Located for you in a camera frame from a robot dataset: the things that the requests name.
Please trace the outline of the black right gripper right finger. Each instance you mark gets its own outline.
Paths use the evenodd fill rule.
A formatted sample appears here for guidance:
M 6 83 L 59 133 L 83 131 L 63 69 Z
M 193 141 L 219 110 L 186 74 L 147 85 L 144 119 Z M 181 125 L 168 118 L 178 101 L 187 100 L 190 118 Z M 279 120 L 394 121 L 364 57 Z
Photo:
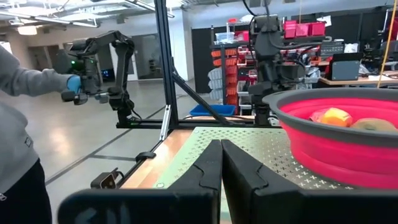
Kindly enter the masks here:
M 299 187 L 229 140 L 223 184 L 233 224 L 299 224 Z

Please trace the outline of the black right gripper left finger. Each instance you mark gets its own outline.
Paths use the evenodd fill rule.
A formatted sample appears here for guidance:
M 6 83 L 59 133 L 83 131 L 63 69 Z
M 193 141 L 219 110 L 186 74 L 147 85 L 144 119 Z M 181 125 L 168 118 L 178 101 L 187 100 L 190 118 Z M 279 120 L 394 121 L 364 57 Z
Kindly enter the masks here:
M 169 186 L 174 201 L 171 218 L 219 218 L 223 148 L 212 140 L 196 161 Z

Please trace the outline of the red bowl with grey rim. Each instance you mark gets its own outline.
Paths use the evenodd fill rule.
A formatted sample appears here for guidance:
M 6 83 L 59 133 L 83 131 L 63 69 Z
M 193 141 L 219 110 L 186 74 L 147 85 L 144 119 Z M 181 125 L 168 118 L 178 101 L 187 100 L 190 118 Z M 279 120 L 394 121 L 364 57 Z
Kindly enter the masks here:
M 312 172 L 359 187 L 398 189 L 398 131 L 370 131 L 310 121 L 318 110 L 338 108 L 354 121 L 378 118 L 398 128 L 398 90 L 316 88 L 265 96 L 290 139 L 295 159 Z

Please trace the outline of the orange round fruit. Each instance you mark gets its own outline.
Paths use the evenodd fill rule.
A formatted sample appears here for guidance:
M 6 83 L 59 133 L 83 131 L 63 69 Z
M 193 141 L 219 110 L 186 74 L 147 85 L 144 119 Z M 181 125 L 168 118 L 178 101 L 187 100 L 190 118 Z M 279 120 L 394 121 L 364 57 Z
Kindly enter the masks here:
M 329 108 L 320 116 L 319 122 L 332 126 L 350 127 L 353 122 L 353 118 L 344 110 L 339 108 Z

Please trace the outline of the tan oval fruit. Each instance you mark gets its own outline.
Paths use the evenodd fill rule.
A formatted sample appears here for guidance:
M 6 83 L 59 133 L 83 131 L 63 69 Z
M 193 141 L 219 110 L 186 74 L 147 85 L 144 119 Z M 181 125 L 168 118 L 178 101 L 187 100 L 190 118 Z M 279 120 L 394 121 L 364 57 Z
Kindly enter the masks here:
M 398 129 L 389 121 L 378 118 L 362 118 L 351 125 L 351 128 L 368 131 L 398 132 Z

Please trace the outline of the peach-coloured fruit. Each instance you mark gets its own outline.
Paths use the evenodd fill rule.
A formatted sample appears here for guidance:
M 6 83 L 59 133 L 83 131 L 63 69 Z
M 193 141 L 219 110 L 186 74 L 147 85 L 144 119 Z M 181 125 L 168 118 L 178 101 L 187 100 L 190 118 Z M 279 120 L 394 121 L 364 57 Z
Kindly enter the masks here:
M 320 123 L 322 121 L 323 115 L 325 114 L 324 111 L 315 111 L 313 112 L 310 117 L 308 118 L 310 121 Z

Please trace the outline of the green perforated metal shelf riser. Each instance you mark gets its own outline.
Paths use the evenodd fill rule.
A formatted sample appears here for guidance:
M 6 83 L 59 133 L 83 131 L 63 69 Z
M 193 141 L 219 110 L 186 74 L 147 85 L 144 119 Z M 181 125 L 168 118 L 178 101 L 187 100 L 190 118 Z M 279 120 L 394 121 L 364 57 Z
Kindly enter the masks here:
M 202 127 L 193 130 L 153 187 L 166 189 L 187 171 L 212 140 L 220 139 L 230 140 L 265 166 L 303 189 L 354 189 L 353 186 L 316 175 L 298 163 L 290 152 L 290 141 L 283 129 Z

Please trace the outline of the blue plastic bin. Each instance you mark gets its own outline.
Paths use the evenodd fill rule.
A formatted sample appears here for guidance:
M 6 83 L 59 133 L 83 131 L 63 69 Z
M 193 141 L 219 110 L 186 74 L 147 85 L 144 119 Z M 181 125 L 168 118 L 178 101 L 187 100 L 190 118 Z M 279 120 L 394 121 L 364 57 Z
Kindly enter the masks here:
M 210 105 L 210 107 L 220 115 L 232 116 L 235 114 L 235 105 Z M 189 112 L 192 116 L 209 116 L 210 112 L 202 105 L 196 105 L 194 109 Z

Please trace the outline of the black table clamp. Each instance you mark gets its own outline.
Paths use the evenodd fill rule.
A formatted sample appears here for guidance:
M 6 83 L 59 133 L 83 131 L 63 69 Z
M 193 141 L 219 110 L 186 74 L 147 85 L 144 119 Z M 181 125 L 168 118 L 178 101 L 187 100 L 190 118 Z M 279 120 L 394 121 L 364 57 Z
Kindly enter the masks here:
M 139 161 L 144 161 L 146 159 L 153 159 L 156 157 L 156 153 L 154 152 L 150 152 L 150 151 L 146 151 L 146 152 L 140 152 L 136 157 L 135 157 L 135 161 L 139 162 Z

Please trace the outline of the rack with orange bins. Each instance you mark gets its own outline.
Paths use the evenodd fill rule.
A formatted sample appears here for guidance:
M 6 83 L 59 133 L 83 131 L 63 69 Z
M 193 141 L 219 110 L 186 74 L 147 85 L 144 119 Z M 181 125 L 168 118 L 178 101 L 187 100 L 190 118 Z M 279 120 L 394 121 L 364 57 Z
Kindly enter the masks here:
M 249 48 L 248 21 L 232 18 L 225 29 L 211 28 L 211 58 L 214 68 L 208 72 L 210 98 L 223 105 L 235 105 L 234 115 L 253 115 L 248 87 L 257 80 L 256 60 Z M 234 32 L 231 44 L 216 44 L 215 34 Z

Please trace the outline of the clear plastic container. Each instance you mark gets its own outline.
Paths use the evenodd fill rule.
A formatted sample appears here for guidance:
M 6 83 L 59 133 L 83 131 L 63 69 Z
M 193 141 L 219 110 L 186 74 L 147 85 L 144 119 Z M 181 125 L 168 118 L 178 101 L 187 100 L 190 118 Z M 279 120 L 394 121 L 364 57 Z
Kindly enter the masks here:
M 231 44 L 234 42 L 234 32 L 220 32 L 215 34 L 216 44 Z

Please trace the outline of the wooden side table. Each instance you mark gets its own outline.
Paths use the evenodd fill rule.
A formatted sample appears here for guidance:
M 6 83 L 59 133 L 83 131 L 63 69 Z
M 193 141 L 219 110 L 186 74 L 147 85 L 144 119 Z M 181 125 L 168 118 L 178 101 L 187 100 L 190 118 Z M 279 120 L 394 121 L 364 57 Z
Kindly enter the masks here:
M 359 77 L 357 80 L 331 81 L 326 78 L 319 78 L 322 82 L 330 86 L 349 86 L 349 85 L 398 85 L 398 71 L 386 71 L 380 75 L 370 75 L 368 77 Z

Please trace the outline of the red storage bins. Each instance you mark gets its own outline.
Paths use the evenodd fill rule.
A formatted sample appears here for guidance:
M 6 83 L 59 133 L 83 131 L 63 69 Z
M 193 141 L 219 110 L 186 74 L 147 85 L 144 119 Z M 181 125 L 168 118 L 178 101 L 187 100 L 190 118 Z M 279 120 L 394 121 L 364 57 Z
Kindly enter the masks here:
M 325 22 L 298 23 L 297 21 L 285 21 L 283 24 L 284 38 L 324 36 L 325 27 Z

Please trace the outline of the person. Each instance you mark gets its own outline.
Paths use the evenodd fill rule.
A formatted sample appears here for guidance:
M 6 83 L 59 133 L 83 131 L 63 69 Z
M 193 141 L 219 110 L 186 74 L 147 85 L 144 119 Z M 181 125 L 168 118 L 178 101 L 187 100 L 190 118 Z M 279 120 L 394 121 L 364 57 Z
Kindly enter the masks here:
M 24 68 L 0 46 L 0 90 L 10 96 L 39 96 L 67 89 L 53 69 Z M 23 113 L 0 101 L 0 224 L 52 224 L 45 172 Z

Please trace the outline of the silver frame bracket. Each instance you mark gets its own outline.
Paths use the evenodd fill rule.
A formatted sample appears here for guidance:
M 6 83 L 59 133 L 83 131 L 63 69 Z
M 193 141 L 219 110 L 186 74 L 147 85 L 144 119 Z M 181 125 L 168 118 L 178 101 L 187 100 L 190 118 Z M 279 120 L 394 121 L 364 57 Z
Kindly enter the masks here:
M 171 114 L 171 106 L 166 105 L 165 110 L 164 110 L 164 116 L 162 120 L 162 125 L 160 129 L 160 135 L 159 135 L 159 140 L 164 141 L 165 138 L 167 137 L 167 132 L 169 130 L 169 123 L 170 123 L 170 114 Z

